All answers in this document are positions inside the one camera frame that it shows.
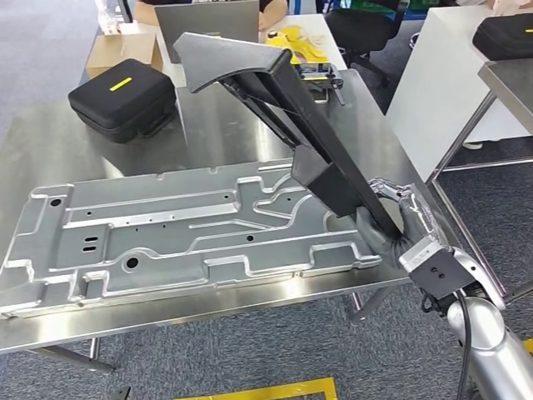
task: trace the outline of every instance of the stamped metal panel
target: stamped metal panel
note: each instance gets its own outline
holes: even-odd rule
[[[30,316],[378,264],[290,159],[34,190],[0,273],[0,313]]]

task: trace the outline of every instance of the table leg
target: table leg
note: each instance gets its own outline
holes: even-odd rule
[[[378,289],[364,304],[361,303],[361,298],[359,297],[359,293],[352,293],[351,297],[354,301],[355,308],[357,310],[354,314],[354,324],[358,324],[360,321],[366,319],[368,315],[373,313],[374,310],[378,308],[383,302],[383,300],[384,300],[385,297],[388,296],[393,290],[394,290],[394,286]]]
[[[492,168],[492,167],[507,167],[510,165],[522,165],[522,164],[531,164],[533,163],[533,157],[524,157],[524,158],[516,158],[510,160],[501,160],[501,161],[492,161],[492,162],[480,162],[480,163],[472,163],[472,164],[464,164],[464,165],[456,165],[454,167],[446,167],[443,170],[443,173],[452,173],[455,171],[467,171],[470,169],[483,169],[483,168]]]
[[[60,361],[66,361],[68,363],[78,365],[80,367],[88,368],[90,371],[102,371],[104,373],[111,373],[115,370],[114,367],[105,362],[98,361],[90,357],[82,356],[77,352],[72,352],[66,348],[60,346],[47,346],[41,348],[34,348],[28,350],[31,353],[40,354],[42,356],[54,358]]]
[[[115,393],[115,396],[112,397],[112,400],[127,400],[130,392],[131,392],[131,386],[125,386]]]
[[[505,295],[505,289],[504,285],[500,281],[500,279],[496,276],[496,273],[489,264],[489,261],[485,257],[485,254],[481,248],[475,241],[474,237],[472,236],[470,231],[468,230],[467,225],[463,221],[463,219],[459,215],[459,213],[452,204],[446,193],[443,189],[443,187],[437,181],[431,182],[433,187],[435,188],[435,192],[442,200],[444,206],[448,210],[452,218],[455,222],[457,227],[463,234],[464,239],[468,243],[476,258],[478,259],[479,265],[489,276],[489,278],[492,281],[492,284],[500,293],[501,296],[504,297]]]
[[[459,136],[458,136],[457,139],[455,139],[455,141],[452,143],[452,146],[450,146],[450,148],[444,155],[444,157],[443,157],[443,159],[437,165],[435,170],[429,176],[427,183],[434,182],[440,173],[443,172],[443,170],[448,166],[452,158],[455,156],[458,150],[463,146],[463,143],[464,143],[464,141],[467,140],[467,138],[468,138],[468,136],[472,133],[474,128],[476,128],[476,125],[477,125],[487,112],[487,110],[489,110],[490,106],[494,103],[495,99],[496,96],[495,96],[492,92],[489,92],[489,94],[487,94],[483,101],[479,105],[472,117],[470,117],[470,119],[464,125],[463,130],[459,133]]]
[[[97,360],[100,356],[100,338],[93,337],[90,341],[90,351],[89,353],[89,358],[93,360]]]
[[[504,301],[505,301],[505,304],[510,304],[531,293],[533,293],[533,281],[529,281],[522,286],[517,287],[516,289],[509,292],[504,297]]]

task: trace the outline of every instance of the black bag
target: black bag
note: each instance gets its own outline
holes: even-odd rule
[[[492,61],[533,58],[533,13],[486,18],[472,42]]]
[[[69,93],[84,123],[112,142],[153,135],[177,114],[170,77],[127,59]]]

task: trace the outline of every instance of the stainless steel table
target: stainless steel table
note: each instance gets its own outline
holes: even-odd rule
[[[422,184],[396,137],[385,125],[383,115],[359,75],[354,70],[342,74],[345,79],[342,96],[346,105],[341,107],[332,97],[323,111],[354,155],[359,168],[367,178]],[[29,107],[18,113],[0,148],[2,170],[0,174],[0,198],[2,199],[0,253],[2,256],[6,253],[21,209],[35,187],[266,161],[291,155],[289,149],[262,122],[222,87],[214,85],[196,95],[185,88],[178,89],[178,93],[181,121],[173,122],[154,137],[127,145],[114,144],[90,131],[66,102]],[[430,202],[434,206],[432,198]],[[397,210],[394,208],[391,207],[391,213],[399,222]],[[403,272],[380,265],[133,305],[11,318],[0,321],[0,353],[33,349],[93,369],[110,371],[110,366],[96,360],[96,340],[93,341],[90,357],[57,345],[339,293],[378,289],[368,302],[370,309],[361,311],[363,318],[378,305],[389,287],[407,282],[409,279]],[[354,299],[360,306],[357,295]]]
[[[533,135],[533,59],[486,62],[479,76]]]

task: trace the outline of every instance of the gray carpet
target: gray carpet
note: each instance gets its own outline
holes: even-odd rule
[[[75,86],[96,29],[95,15],[90,0],[0,1],[0,48],[17,55],[0,60],[0,137],[14,109],[63,98]],[[396,76],[390,87],[382,89],[371,73],[361,72],[381,109],[409,55],[408,38],[420,26],[406,22],[397,38],[372,55]],[[26,29],[29,33],[21,39]],[[36,78],[26,82],[32,73]],[[505,145],[488,149],[491,157],[513,154],[498,147]],[[484,152],[464,157],[483,158]],[[442,179],[506,284],[533,278],[531,248],[523,245],[531,229],[528,171],[458,172]],[[118,367],[108,376],[27,352],[10,354],[0,357],[0,398],[104,400],[131,385],[133,399],[165,400],[328,376],[334,377],[341,399],[452,398],[461,349],[443,321],[420,312],[420,300],[414,287],[400,287],[356,327],[347,297],[332,297],[106,337],[102,358]],[[519,334],[533,336],[531,310],[531,300],[524,299],[506,317]],[[89,344],[69,348],[87,353]]]

